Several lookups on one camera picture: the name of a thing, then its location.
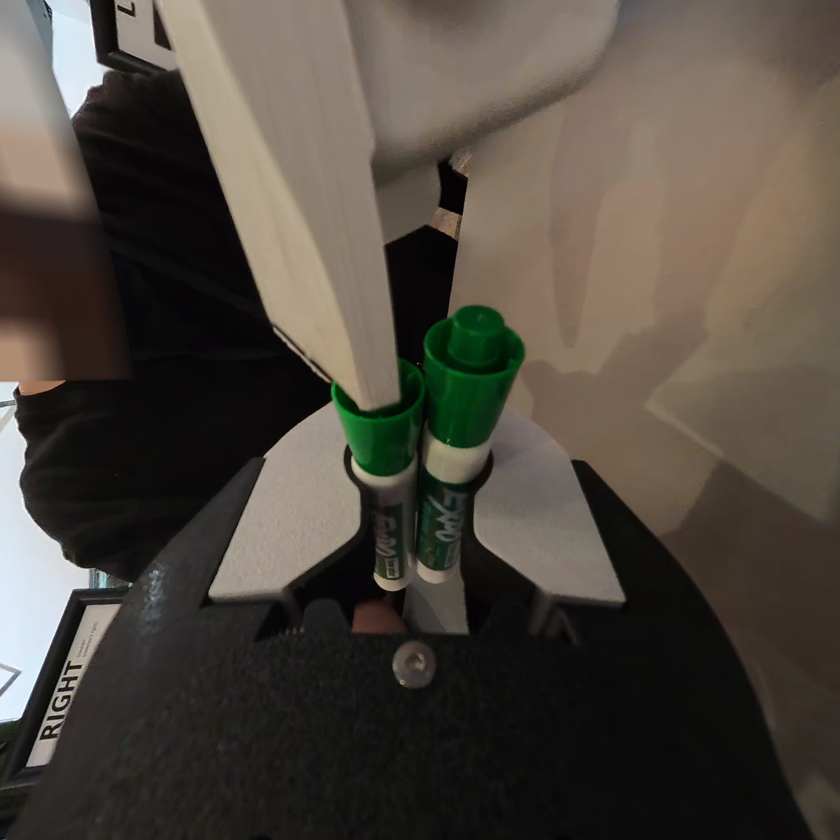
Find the white desk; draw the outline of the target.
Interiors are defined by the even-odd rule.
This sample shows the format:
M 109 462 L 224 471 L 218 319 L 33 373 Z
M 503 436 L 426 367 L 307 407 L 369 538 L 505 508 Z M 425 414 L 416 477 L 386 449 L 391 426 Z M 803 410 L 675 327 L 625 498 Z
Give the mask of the white desk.
M 838 838 L 838 2 L 622 2 L 571 98 L 477 151 L 453 308 L 527 345 L 511 402 L 728 630 Z

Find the person's right hand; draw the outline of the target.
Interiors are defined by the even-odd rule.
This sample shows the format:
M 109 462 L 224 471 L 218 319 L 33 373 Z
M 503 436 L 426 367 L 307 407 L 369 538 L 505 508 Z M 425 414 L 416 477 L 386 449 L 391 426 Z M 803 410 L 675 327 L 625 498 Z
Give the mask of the person's right hand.
M 407 628 L 398 612 L 384 601 L 368 601 L 353 610 L 354 634 L 405 635 Z

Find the person in black shirt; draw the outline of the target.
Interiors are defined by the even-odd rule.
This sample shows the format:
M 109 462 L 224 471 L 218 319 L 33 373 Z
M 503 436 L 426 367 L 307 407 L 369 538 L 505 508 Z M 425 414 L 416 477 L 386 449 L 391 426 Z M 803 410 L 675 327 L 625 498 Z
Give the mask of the person in black shirt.
M 66 561 L 136 581 L 329 386 L 274 334 L 180 73 L 108 71 L 72 127 L 132 374 L 19 385 L 20 486 Z

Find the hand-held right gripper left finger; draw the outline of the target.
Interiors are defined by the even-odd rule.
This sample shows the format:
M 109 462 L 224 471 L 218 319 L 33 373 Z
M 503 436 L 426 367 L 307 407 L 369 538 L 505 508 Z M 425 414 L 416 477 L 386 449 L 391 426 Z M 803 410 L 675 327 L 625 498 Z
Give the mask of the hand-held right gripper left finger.
M 347 448 L 328 403 L 268 451 L 209 586 L 211 602 L 278 601 L 362 538 L 369 505 L 345 464 Z

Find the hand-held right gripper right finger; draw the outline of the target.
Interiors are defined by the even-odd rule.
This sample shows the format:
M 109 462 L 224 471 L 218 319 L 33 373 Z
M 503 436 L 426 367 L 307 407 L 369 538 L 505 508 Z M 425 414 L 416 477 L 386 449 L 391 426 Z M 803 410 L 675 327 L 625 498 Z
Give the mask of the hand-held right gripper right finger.
M 533 420 L 502 412 L 473 490 L 463 582 L 479 603 L 625 603 L 570 457 Z

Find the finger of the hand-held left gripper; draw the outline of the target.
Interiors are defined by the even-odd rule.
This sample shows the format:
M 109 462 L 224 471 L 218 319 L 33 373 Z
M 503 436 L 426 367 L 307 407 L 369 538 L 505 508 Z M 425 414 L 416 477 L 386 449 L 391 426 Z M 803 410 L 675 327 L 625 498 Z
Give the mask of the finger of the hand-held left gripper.
M 342 2 L 166 1 L 161 17 L 274 330 L 359 408 L 400 399 Z
M 348 2 L 385 243 L 429 224 L 437 163 L 568 97 L 615 1 Z

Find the green marker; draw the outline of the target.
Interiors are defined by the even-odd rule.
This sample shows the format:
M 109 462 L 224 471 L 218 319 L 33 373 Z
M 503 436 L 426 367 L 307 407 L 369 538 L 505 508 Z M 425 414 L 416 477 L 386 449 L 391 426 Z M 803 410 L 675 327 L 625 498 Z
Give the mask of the green marker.
M 416 572 L 445 583 L 460 561 L 469 501 L 522 366 L 522 339 L 501 314 L 471 305 L 423 342 L 425 419 L 417 491 Z
M 374 538 L 373 580 L 399 592 L 416 566 L 417 447 L 424 417 L 425 382 L 411 361 L 399 359 L 401 400 L 363 412 L 333 383 L 335 405 L 351 453 L 350 468 L 362 484 Z

